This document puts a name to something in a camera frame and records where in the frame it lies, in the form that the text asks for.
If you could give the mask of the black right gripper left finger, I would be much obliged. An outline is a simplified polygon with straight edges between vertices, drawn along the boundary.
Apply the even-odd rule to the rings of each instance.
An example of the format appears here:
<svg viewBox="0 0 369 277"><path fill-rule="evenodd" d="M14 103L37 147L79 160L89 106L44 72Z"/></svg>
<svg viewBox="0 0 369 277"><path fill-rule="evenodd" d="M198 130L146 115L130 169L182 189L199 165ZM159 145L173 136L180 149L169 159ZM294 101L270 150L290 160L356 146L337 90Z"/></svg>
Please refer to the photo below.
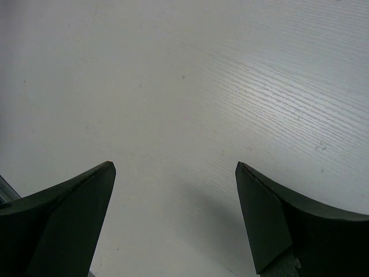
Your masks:
<svg viewBox="0 0 369 277"><path fill-rule="evenodd" d="M92 276L115 177L113 162L106 161L1 204L1 276Z"/></svg>

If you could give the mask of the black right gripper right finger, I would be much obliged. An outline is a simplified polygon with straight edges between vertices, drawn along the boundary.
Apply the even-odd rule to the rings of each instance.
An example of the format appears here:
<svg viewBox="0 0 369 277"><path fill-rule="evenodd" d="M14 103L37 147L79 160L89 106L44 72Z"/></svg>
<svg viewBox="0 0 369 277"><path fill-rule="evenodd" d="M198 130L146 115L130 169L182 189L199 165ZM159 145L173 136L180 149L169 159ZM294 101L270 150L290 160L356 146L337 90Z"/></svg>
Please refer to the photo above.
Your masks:
<svg viewBox="0 0 369 277"><path fill-rule="evenodd" d="M323 204L239 162L236 184L259 276L367 276L368 216Z"/></svg>

